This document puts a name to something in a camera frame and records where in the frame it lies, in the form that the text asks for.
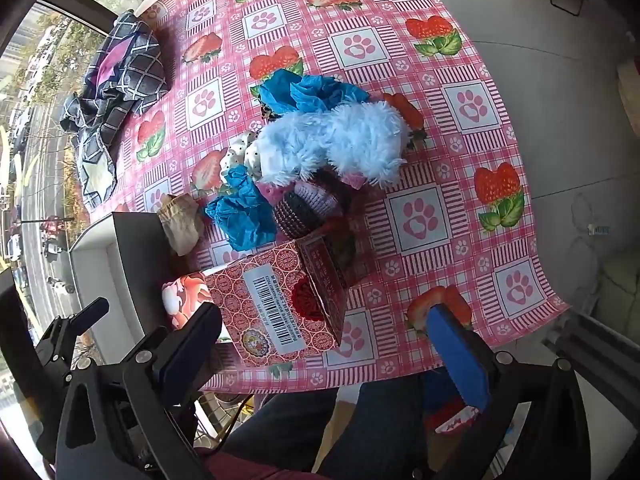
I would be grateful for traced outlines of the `beige sock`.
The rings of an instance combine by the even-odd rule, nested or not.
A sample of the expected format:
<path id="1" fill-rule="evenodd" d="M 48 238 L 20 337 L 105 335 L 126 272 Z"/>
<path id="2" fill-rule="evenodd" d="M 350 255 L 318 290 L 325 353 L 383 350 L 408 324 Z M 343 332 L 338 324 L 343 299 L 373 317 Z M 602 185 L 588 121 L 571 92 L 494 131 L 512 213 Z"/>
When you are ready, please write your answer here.
<path id="1" fill-rule="evenodd" d="M 198 203 L 190 194 L 166 194 L 160 198 L 157 214 L 172 250 L 179 257 L 187 255 L 204 233 Z"/>

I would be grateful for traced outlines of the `blue fabric scrunchie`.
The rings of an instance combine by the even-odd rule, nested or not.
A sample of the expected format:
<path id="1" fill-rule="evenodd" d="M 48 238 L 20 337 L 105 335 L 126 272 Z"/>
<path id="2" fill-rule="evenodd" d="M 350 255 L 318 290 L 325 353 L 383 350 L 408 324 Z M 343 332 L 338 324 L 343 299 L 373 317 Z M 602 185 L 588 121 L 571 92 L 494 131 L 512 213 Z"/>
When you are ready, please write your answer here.
<path id="1" fill-rule="evenodd" d="M 370 100 L 370 94 L 354 84 L 321 75 L 298 76 L 283 68 L 258 87 L 258 96 L 278 116 L 327 112 L 341 104 Z"/>
<path id="2" fill-rule="evenodd" d="M 272 206 L 259 192 L 247 168 L 232 167 L 227 181 L 232 192 L 206 205 L 206 216 L 227 235 L 230 246 L 237 252 L 248 252 L 274 242 L 278 228 Z"/>

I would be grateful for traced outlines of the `white polka dot scrunchie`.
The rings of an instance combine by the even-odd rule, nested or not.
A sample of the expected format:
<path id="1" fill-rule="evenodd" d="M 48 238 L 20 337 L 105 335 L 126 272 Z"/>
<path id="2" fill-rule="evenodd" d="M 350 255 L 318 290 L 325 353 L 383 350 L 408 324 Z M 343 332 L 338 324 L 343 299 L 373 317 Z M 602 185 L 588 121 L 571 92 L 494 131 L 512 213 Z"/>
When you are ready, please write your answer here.
<path id="1" fill-rule="evenodd" d="M 262 177 L 262 165 L 255 141 L 258 133 L 245 131 L 231 140 L 226 154 L 220 161 L 220 178 L 224 184 L 228 183 L 229 171 L 236 166 L 244 166 L 247 174 L 254 180 Z"/>

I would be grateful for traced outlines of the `fluffy light blue scrunchie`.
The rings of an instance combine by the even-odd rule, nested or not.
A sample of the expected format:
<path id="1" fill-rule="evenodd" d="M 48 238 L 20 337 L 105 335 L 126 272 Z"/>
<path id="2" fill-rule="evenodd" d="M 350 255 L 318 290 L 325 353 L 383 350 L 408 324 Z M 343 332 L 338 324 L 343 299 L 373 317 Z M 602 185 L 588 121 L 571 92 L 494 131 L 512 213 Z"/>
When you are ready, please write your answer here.
<path id="1" fill-rule="evenodd" d="M 399 178 L 409 142 L 404 118 L 384 101 L 341 104 L 327 112 L 292 112 L 265 125 L 255 141 L 260 180 L 285 186 L 329 167 L 386 185 Z"/>

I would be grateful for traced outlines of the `floral tissue pack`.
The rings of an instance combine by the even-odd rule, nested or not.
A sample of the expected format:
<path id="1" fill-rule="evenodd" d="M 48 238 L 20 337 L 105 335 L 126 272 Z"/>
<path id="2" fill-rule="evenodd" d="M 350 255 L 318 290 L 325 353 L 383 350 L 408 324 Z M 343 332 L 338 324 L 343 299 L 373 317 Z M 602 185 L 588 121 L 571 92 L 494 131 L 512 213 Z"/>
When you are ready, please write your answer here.
<path id="1" fill-rule="evenodd" d="M 162 300 L 175 330 L 181 330 L 204 302 L 212 302 L 212 295 L 200 272 L 180 276 L 163 284 Z"/>

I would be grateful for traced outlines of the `white storage box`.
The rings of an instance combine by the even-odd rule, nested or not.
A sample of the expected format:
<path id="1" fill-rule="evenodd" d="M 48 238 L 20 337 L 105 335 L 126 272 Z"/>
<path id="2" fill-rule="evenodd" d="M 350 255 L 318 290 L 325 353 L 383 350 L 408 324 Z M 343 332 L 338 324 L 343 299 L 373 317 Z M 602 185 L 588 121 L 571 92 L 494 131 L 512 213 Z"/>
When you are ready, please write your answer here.
<path id="1" fill-rule="evenodd" d="M 114 211 L 82 232 L 68 254 L 80 304 L 103 297 L 110 305 L 91 329 L 105 363 L 120 362 L 157 327 L 171 328 L 162 286 L 174 272 L 157 214 Z"/>

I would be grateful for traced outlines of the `pink patterned carton box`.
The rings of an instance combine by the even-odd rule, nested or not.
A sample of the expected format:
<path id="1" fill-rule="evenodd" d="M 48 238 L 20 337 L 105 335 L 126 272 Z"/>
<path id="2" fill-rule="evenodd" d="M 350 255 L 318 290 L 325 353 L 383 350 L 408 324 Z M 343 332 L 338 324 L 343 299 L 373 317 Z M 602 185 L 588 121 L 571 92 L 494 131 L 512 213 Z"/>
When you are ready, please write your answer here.
<path id="1" fill-rule="evenodd" d="M 204 272 L 240 361 L 293 362 L 338 348 L 356 258 L 349 230 L 319 230 Z"/>

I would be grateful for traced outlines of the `pink strawberry tablecloth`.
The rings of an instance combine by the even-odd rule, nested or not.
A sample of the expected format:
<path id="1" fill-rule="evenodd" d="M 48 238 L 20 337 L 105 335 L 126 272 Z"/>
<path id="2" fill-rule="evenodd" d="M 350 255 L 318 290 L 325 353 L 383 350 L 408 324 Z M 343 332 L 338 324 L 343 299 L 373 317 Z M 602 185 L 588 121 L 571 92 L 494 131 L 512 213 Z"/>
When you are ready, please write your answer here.
<path id="1" fill-rule="evenodd" d="M 439 356 L 409 315 L 448 287 L 493 347 L 566 310 L 539 261 L 506 107 L 440 0 L 157 0 L 142 18 L 171 89 L 127 120 L 107 209 L 151 211 L 169 192 L 212 200 L 224 156 L 251 132 L 285 217 L 286 190 L 320 171 L 354 191 L 347 287 L 322 250 L 310 254 L 314 286 L 345 313 L 336 333 L 305 320 L 289 333 L 280 307 L 250 300 L 241 273 L 261 263 L 291 292 L 303 273 L 291 237 L 239 250 L 207 223 L 191 258 L 233 339 L 208 390 L 318 390 L 429 370 Z"/>

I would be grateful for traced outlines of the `dark beaded rolled sock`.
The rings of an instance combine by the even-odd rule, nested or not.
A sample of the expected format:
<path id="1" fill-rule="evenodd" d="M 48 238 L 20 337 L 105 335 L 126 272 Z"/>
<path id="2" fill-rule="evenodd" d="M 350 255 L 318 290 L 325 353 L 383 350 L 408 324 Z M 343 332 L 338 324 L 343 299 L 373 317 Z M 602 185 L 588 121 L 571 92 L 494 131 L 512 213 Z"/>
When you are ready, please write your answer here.
<path id="1" fill-rule="evenodd" d="M 273 207 L 273 219 L 282 233 L 291 240 L 307 236 L 321 226 L 321 220 L 311 206 L 294 191 L 286 192 Z"/>

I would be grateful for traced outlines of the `lavender knitted rolled sock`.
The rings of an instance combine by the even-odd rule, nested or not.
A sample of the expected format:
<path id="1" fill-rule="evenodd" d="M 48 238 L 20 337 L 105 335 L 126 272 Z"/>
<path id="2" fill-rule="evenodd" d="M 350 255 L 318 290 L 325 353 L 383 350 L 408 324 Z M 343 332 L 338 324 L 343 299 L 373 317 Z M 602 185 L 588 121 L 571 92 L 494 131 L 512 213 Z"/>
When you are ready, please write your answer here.
<path id="1" fill-rule="evenodd" d="M 321 184 L 298 181 L 295 183 L 293 191 L 322 221 L 341 217 L 344 214 L 343 206 L 338 197 Z"/>

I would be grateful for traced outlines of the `navy plaid cloth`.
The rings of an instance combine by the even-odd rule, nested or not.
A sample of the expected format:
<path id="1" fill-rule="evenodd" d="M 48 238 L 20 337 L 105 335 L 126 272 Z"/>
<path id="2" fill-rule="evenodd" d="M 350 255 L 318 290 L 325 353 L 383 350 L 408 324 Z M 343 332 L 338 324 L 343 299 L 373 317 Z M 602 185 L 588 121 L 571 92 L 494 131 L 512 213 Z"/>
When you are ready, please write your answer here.
<path id="1" fill-rule="evenodd" d="M 131 10 L 96 50 L 84 85 L 65 101 L 61 128 L 72 135 L 82 202 L 96 208 L 117 184 L 110 148 L 129 114 L 141 115 L 169 90 L 160 43 Z"/>

